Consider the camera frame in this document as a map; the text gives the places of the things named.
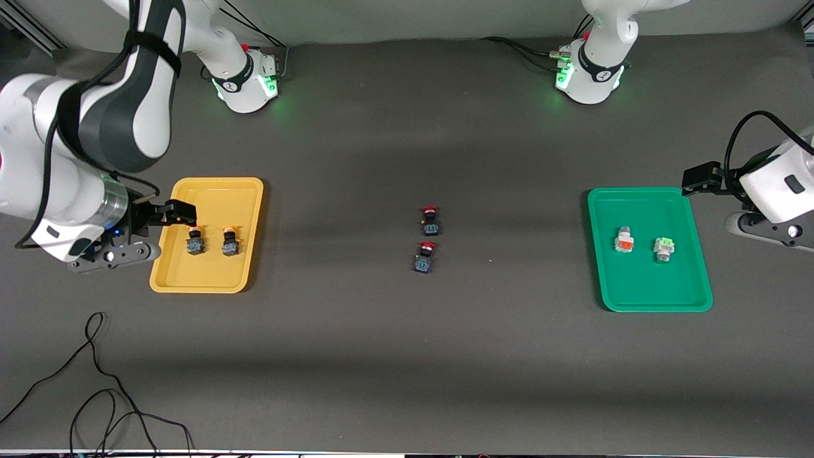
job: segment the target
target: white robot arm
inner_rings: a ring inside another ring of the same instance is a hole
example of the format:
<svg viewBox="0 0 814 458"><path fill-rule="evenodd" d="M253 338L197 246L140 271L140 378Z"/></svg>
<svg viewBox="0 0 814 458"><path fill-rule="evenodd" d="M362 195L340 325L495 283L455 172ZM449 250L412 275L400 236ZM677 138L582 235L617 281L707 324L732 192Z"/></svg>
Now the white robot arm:
<svg viewBox="0 0 814 458"><path fill-rule="evenodd" d="M577 38L560 47L570 59L555 86L579 103L595 104L619 85L624 60L639 37L633 15L667 10L689 0L582 0L594 24L587 40Z"/></svg>
<svg viewBox="0 0 814 458"><path fill-rule="evenodd" d="M244 50L231 32L211 26L221 0L105 2L130 15L125 49L133 52L120 55L127 59L120 81L27 74L0 92L0 213L34 220L31 238L79 271L125 263L111 259L126 250L127 263L158 256L150 244L115 242L119 235L129 240L148 225L195 224L195 207L150 204L113 172L142 171L166 153L177 55L196 53L233 111L256 111L277 95L274 58Z"/></svg>
<svg viewBox="0 0 814 458"><path fill-rule="evenodd" d="M788 137L780 145L753 156L743 167L730 167L732 150L743 126L753 117L767 117ZM742 211L729 215L727 229L735 235L814 251L814 128L797 135L770 112L757 111L738 123L729 140L724 164L711 161L684 172L682 193L734 196Z"/></svg>

